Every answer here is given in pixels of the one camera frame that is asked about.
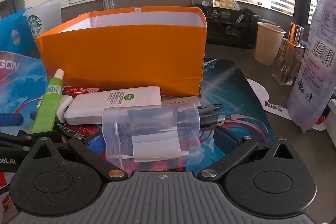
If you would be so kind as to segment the clear plastic cotton swab jar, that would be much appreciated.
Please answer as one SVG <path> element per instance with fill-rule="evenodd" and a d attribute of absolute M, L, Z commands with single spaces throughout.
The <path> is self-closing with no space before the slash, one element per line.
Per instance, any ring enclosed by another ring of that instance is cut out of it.
<path fill-rule="evenodd" d="M 194 104 L 106 108 L 106 159 L 126 173 L 197 165 L 201 120 Z"/>

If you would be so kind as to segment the grey black pen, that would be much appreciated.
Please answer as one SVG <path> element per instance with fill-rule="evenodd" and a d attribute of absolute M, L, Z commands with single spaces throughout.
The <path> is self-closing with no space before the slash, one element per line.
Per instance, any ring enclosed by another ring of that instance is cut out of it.
<path fill-rule="evenodd" d="M 216 112 L 217 110 L 220 110 L 223 108 L 222 104 L 210 104 L 210 105 L 206 105 L 206 106 L 198 106 L 198 112 L 200 116 L 203 115 L 213 115 L 214 112 Z"/>
<path fill-rule="evenodd" d="M 214 127 L 223 124 L 226 120 L 231 119 L 231 116 L 225 115 L 210 115 L 206 117 L 200 117 L 200 127 Z"/>

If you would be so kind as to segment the green glue stick tube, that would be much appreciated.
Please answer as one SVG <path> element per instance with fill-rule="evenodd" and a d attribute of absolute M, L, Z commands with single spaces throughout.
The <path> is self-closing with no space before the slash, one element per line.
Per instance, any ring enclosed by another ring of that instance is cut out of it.
<path fill-rule="evenodd" d="M 49 80 L 30 134 L 52 131 L 63 88 L 64 71 L 58 69 Z"/>

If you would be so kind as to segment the red lighter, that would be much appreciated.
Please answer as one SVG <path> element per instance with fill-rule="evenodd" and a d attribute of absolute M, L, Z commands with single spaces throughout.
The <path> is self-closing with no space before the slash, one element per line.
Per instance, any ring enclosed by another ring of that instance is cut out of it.
<path fill-rule="evenodd" d="M 103 91 L 101 88 L 79 88 L 74 86 L 66 86 L 62 90 L 62 94 L 65 96 L 76 97 L 80 94 L 97 93 L 101 91 Z"/>

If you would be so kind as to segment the colourful AGON mouse mat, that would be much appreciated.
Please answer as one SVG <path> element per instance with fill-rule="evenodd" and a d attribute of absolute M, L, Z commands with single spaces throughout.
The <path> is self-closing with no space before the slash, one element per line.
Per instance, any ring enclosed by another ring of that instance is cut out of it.
<path fill-rule="evenodd" d="M 229 119 L 222 128 L 238 138 L 255 137 L 260 143 L 274 141 L 274 133 L 266 118 L 262 103 L 268 93 L 258 98 L 261 90 L 247 80 L 236 64 L 227 59 L 205 62 L 200 103 L 221 104 L 220 115 Z M 33 112 L 47 87 L 47 76 L 40 59 L 10 52 L 1 52 L 1 132 L 18 135 L 19 130 L 29 133 L 33 125 Z M 217 128 L 200 134 L 202 160 L 188 165 L 187 170 L 198 173 L 234 148 Z"/>

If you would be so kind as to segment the blue paper bag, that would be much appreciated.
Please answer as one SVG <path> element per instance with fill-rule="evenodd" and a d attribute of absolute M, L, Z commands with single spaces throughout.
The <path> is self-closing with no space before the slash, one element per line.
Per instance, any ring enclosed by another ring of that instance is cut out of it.
<path fill-rule="evenodd" d="M 25 16 L 27 9 L 1 19 L 0 50 L 28 55 L 36 43 Z"/>

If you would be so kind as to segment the purple white plastic package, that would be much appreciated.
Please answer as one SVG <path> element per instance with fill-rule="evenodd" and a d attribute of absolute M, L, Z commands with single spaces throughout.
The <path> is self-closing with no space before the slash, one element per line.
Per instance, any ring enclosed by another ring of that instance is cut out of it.
<path fill-rule="evenodd" d="M 335 0 L 318 0 L 306 50 L 287 101 L 290 119 L 311 130 L 335 89 Z"/>

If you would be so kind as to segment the orange cardboard box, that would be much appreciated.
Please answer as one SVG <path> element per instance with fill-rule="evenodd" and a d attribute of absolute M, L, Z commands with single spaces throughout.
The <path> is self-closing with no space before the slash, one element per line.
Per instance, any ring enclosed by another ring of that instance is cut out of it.
<path fill-rule="evenodd" d="M 164 96 L 198 96 L 207 19 L 197 7 L 151 6 L 82 14 L 38 36 L 49 76 L 81 88 L 158 86 Z"/>

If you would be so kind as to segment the Starbucks plastic cup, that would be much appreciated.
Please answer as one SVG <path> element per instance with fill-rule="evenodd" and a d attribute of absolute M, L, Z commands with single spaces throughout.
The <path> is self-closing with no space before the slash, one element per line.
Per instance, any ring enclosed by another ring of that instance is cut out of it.
<path fill-rule="evenodd" d="M 28 8 L 24 16 L 27 18 L 34 39 L 46 31 L 62 23 L 60 1 L 48 1 L 42 5 Z"/>

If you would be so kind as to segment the beige paper cup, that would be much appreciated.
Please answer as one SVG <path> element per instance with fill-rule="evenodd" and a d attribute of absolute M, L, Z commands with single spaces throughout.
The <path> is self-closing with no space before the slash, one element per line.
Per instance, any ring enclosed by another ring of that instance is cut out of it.
<path fill-rule="evenodd" d="M 285 30 L 273 24 L 258 22 L 255 60 L 272 65 L 277 56 Z"/>

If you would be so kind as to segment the black mesh desk organizer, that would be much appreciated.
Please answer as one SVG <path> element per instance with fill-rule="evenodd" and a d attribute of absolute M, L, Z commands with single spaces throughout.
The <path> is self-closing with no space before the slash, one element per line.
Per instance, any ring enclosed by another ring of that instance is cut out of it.
<path fill-rule="evenodd" d="M 259 15 L 252 10 L 230 10 L 195 4 L 207 19 L 206 43 L 242 49 L 255 47 Z"/>

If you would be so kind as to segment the yellow toy brick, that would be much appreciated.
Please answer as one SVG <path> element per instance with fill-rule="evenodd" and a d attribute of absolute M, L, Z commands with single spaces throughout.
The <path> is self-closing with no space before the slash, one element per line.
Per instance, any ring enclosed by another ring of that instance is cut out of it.
<path fill-rule="evenodd" d="M 235 0 L 213 0 L 213 6 L 218 8 L 235 10 Z"/>

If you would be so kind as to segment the white box behind orange box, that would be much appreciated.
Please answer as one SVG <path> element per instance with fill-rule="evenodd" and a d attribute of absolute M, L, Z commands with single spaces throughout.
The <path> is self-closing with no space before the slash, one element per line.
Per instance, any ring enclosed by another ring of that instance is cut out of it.
<path fill-rule="evenodd" d="M 114 9 L 114 0 L 103 0 L 104 10 Z"/>

